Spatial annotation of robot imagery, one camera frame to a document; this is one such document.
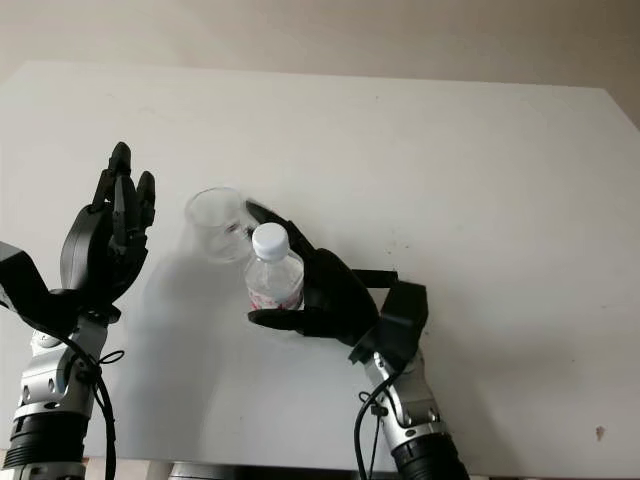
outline plastic water bottle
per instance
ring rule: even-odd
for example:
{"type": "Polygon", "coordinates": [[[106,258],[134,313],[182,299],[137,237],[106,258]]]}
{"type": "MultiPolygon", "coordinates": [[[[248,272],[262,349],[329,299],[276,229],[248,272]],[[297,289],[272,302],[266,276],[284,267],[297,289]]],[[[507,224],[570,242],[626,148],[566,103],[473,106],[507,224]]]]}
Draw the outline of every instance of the plastic water bottle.
{"type": "Polygon", "coordinates": [[[251,308],[300,308],[304,263],[291,251],[287,231],[277,223],[264,223],[255,229],[251,241],[254,255],[244,277],[251,308]]]}

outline clear plastic cup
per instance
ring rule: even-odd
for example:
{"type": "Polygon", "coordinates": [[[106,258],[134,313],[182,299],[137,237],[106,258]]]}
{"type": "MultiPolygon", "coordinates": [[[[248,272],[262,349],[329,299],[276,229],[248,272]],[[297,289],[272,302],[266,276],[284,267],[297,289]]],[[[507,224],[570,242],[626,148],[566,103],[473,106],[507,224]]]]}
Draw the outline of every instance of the clear plastic cup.
{"type": "Polygon", "coordinates": [[[239,191],[216,187],[194,195],[185,207],[190,243],[197,253],[216,263],[248,257],[250,231],[258,223],[249,215],[239,191]]]}

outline black rubber grip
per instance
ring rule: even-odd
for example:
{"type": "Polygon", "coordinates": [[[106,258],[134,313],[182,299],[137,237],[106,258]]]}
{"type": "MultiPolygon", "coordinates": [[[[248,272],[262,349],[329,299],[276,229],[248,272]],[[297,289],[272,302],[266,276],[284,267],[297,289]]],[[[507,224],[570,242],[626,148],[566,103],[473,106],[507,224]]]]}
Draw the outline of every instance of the black rubber grip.
{"type": "Polygon", "coordinates": [[[453,440],[446,433],[410,440],[392,455],[404,480],[469,480],[453,440]]]}
{"type": "Polygon", "coordinates": [[[88,420],[74,413],[41,413],[13,422],[3,468],[29,463],[81,462],[88,420]]]}

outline white bottle cap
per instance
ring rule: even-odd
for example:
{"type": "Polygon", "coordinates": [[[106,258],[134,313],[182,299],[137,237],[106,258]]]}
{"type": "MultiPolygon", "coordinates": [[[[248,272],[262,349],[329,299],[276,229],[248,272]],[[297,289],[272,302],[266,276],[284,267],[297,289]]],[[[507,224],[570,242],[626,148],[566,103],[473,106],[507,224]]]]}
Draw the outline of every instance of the white bottle cap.
{"type": "Polygon", "coordinates": [[[253,232],[253,250],[267,262],[282,260],[289,253],[289,235],[282,225],[263,223],[253,232]]]}

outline black robotic finger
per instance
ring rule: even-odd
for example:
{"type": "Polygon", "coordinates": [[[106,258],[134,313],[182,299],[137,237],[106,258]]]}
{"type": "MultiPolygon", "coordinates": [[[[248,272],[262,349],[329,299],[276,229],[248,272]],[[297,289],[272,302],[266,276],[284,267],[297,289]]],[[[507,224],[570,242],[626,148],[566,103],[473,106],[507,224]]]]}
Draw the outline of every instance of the black robotic finger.
{"type": "Polygon", "coordinates": [[[291,250],[300,255],[305,263],[313,256],[315,248],[313,248],[313,245],[311,245],[309,240],[307,240],[293,222],[285,220],[277,213],[269,210],[263,205],[260,205],[255,200],[247,200],[245,202],[245,206],[249,214],[255,218],[258,223],[277,223],[282,225],[289,236],[289,245],[291,246],[291,250]]]}
{"type": "Polygon", "coordinates": [[[130,177],[116,178],[113,196],[113,240],[119,247],[126,247],[132,234],[140,228],[138,195],[130,177]]]}
{"type": "Polygon", "coordinates": [[[140,227],[144,231],[147,227],[153,225],[155,218],[156,203],[156,181],[151,173],[145,171],[138,181],[138,202],[140,205],[140,227]]]}
{"type": "Polygon", "coordinates": [[[398,281],[394,270],[351,270],[367,288],[391,288],[398,281]]]}
{"type": "Polygon", "coordinates": [[[124,142],[118,142],[109,158],[109,170],[113,175],[131,175],[131,149],[124,142]]]}
{"type": "Polygon", "coordinates": [[[247,314],[249,321],[274,330],[298,332],[307,337],[336,338],[340,334],[334,318],[318,309],[255,310],[247,314]]]}

